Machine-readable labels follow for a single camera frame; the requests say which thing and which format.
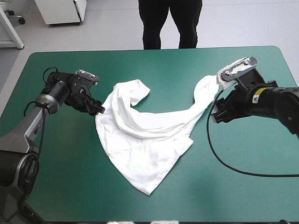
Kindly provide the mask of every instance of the crumpled fabric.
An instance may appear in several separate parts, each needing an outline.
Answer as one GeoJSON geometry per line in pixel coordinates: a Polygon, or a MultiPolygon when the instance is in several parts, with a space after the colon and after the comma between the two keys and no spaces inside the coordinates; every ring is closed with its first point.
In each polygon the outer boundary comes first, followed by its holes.
{"type": "Polygon", "coordinates": [[[150,113],[131,107],[150,89],[139,79],[117,83],[95,118],[102,146],[115,167],[138,190],[150,195],[192,145],[192,129],[218,92],[216,76],[205,76],[187,110],[150,113]]]}

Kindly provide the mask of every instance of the white cabinet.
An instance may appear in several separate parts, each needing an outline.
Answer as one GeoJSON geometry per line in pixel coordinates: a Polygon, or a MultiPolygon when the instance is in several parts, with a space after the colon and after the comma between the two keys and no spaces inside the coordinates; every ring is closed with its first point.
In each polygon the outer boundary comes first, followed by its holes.
{"type": "Polygon", "coordinates": [[[81,22],[86,0],[35,0],[46,24],[81,22]]]}

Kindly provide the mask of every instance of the person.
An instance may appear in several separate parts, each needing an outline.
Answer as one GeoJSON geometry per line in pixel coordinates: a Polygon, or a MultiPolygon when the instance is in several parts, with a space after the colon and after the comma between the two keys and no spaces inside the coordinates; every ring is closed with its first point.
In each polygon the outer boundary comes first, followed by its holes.
{"type": "Polygon", "coordinates": [[[139,15],[143,22],[143,48],[161,49],[160,32],[168,11],[178,28],[178,48],[196,48],[196,26],[202,8],[202,0],[138,0],[139,15]]]}

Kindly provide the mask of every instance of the yellow sticker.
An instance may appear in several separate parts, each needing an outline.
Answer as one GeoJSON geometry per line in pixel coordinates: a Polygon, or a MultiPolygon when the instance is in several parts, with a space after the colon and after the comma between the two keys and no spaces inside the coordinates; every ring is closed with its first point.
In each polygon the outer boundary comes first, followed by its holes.
{"type": "Polygon", "coordinates": [[[255,94],[253,95],[253,98],[252,98],[252,103],[253,103],[253,104],[257,104],[257,103],[258,103],[258,99],[259,99],[261,93],[262,93],[265,89],[267,89],[267,88],[268,88],[268,87],[263,87],[263,88],[258,89],[258,90],[255,92],[255,94]]]}
{"type": "Polygon", "coordinates": [[[255,92],[255,96],[259,96],[259,95],[261,95],[261,93],[265,90],[265,89],[267,89],[268,87],[263,87],[263,88],[261,88],[261,89],[259,89],[259,90],[257,90],[256,92],[255,92]]]}

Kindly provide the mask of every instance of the table surface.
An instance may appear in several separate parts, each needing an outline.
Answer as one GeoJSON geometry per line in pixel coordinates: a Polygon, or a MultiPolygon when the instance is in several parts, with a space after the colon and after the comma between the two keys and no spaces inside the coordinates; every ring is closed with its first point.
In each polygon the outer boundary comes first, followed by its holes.
{"type": "MultiPolygon", "coordinates": [[[[280,50],[271,46],[34,53],[0,118],[0,136],[22,119],[50,66],[100,76],[92,94],[102,101],[116,83],[138,78],[152,90],[135,108],[170,112],[193,104],[194,87],[203,76],[244,56],[257,58],[265,80],[296,86],[280,50]]],[[[28,203],[51,221],[299,220],[299,179],[245,176],[222,166],[208,146],[206,118],[207,111],[191,134],[191,148],[147,196],[110,162],[94,117],[64,105],[47,120],[40,173],[28,203]]],[[[227,163],[250,172],[299,173],[298,139],[277,120],[249,117],[210,126],[214,148],[227,163]]]]}

